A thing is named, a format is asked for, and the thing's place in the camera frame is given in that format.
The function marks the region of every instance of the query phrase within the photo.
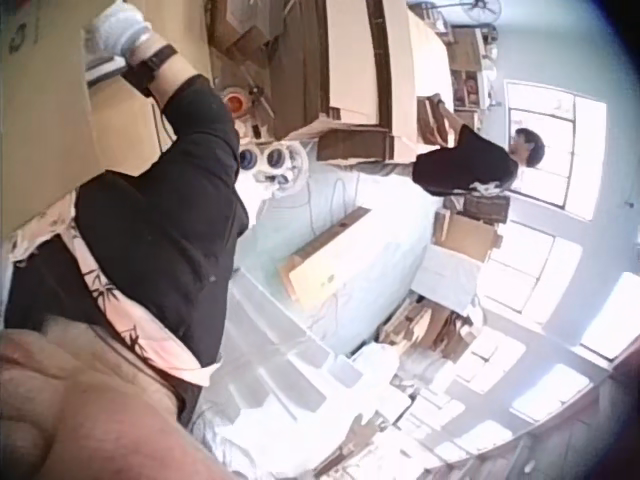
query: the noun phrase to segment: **wristwatch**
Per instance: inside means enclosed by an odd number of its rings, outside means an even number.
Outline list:
[[[142,95],[149,98],[152,96],[149,85],[155,80],[156,73],[167,63],[167,60],[177,53],[178,51],[173,45],[167,44],[136,65],[129,65],[127,70],[122,74],[122,78]]]

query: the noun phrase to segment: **white glove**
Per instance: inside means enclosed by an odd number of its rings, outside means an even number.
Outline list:
[[[144,21],[142,12],[122,1],[102,12],[93,21],[92,27],[95,42],[101,51],[125,58],[140,38],[151,32],[151,24]]]

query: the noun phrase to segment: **person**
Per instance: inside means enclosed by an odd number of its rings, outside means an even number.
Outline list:
[[[139,177],[105,172],[13,238],[0,476],[227,479],[184,427],[220,361],[248,225],[238,135],[209,81],[135,7],[116,2],[93,34],[177,139]]]
[[[430,97],[436,124],[449,125],[455,136],[453,148],[439,148],[417,156],[412,164],[364,162],[336,166],[369,175],[392,174],[411,178],[429,194],[439,197],[457,194],[497,195],[511,187],[519,168],[533,168],[545,154],[542,138],[532,130],[519,128],[508,152],[473,129],[445,106],[440,95]],[[440,137],[445,135],[438,129]]]

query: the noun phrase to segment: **black shirt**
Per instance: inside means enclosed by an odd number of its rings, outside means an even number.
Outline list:
[[[454,148],[418,155],[413,166],[413,181],[441,197],[459,193],[497,195],[513,184],[517,174],[518,164],[504,148],[467,125],[460,129]]]
[[[234,186],[238,135],[200,75],[174,93],[163,113],[177,136],[173,145],[139,177],[105,172],[80,187],[75,220],[107,278],[207,367],[218,359],[236,241],[248,227]],[[60,237],[15,269],[6,327],[41,331],[48,316],[103,327],[124,342]],[[201,388],[159,373],[175,389],[180,421],[188,424]]]

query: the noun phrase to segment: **dark hair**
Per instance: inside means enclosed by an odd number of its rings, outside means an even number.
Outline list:
[[[527,157],[527,167],[533,168],[540,165],[545,153],[544,142],[542,138],[540,138],[540,135],[528,128],[519,128],[516,130],[516,135],[522,135],[525,143],[533,143],[533,148]]]

